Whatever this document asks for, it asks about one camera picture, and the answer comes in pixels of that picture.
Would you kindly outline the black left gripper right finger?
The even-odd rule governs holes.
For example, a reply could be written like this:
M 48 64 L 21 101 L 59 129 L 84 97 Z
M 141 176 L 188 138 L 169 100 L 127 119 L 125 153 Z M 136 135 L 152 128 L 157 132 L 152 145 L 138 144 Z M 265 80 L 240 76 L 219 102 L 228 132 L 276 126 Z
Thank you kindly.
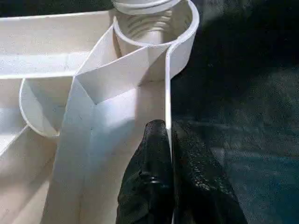
M 172 123 L 176 224 L 245 224 L 221 164 L 190 127 Z

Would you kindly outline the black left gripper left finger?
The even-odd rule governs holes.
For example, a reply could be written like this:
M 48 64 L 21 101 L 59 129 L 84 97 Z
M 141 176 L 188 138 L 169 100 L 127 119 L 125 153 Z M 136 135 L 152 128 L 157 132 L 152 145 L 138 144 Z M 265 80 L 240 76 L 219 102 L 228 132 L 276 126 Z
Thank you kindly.
M 146 124 L 118 194 L 116 223 L 170 224 L 174 208 L 173 170 L 165 122 Z

